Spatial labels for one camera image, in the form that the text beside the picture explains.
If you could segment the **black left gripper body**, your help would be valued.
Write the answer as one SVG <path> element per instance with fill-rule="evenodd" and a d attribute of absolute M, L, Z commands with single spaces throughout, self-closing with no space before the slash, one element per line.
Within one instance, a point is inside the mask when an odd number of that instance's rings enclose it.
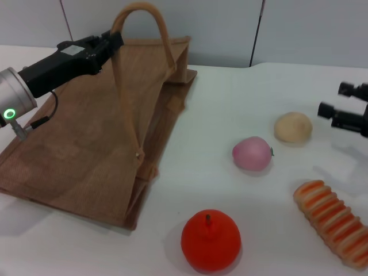
<path fill-rule="evenodd" d="M 56 52 L 18 74 L 35 98 L 78 76 L 95 75 L 101 69 L 94 56 L 100 40 L 97 36 L 89 36 L 77 41 L 61 42 Z"/>

